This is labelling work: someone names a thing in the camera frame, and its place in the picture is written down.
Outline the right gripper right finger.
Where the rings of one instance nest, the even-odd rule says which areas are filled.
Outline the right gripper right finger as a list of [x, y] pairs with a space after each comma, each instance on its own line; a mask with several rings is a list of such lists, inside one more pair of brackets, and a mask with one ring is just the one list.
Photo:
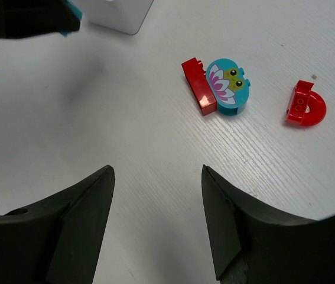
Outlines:
[[312, 220], [274, 208], [208, 166], [201, 188], [220, 283], [335, 283], [335, 215]]

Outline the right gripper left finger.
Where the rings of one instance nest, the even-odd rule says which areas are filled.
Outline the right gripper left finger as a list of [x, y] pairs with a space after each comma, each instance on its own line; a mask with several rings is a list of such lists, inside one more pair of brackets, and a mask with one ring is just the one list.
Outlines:
[[0, 283], [92, 283], [115, 187], [105, 166], [0, 215]]

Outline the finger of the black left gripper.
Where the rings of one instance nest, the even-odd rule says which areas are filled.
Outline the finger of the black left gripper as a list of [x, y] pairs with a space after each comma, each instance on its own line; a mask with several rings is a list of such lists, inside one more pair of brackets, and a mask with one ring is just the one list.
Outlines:
[[0, 39], [79, 31], [79, 20], [58, 0], [0, 0]]

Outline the small cyan lego brick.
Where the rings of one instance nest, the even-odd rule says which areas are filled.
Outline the small cyan lego brick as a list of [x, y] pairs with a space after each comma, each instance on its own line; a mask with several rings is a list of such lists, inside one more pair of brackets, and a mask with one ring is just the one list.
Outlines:
[[[65, 3], [67, 4], [67, 7], [70, 9], [70, 11], [74, 14], [74, 16], [79, 20], [79, 23], [81, 23], [83, 17], [81, 10], [79, 10], [78, 7], [75, 6], [75, 4], [72, 3], [71, 1], [65, 0]], [[74, 33], [74, 31], [70, 30], [60, 32], [60, 34], [63, 35], [64, 37], [69, 36], [71, 33]]]

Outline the small red sloped lego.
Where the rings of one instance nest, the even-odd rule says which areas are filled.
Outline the small red sloped lego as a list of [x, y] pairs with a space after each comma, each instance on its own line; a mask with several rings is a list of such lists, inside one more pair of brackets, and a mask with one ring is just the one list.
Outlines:
[[299, 80], [293, 88], [287, 106], [285, 122], [299, 127], [312, 127], [322, 122], [327, 113], [327, 106], [312, 88], [314, 83]]

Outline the blue round toy piece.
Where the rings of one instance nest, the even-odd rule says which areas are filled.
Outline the blue round toy piece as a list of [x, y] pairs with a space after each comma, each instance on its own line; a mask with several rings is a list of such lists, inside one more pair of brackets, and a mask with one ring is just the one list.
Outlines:
[[226, 58], [217, 59], [207, 67], [206, 79], [221, 114], [235, 116], [246, 108], [251, 83], [244, 75], [241, 67]]

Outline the red long lego brick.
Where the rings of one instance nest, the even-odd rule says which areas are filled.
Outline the red long lego brick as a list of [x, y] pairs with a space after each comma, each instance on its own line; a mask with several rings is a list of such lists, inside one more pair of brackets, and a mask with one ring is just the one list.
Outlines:
[[217, 111], [217, 101], [206, 80], [201, 60], [195, 57], [182, 63], [184, 75], [203, 116]]

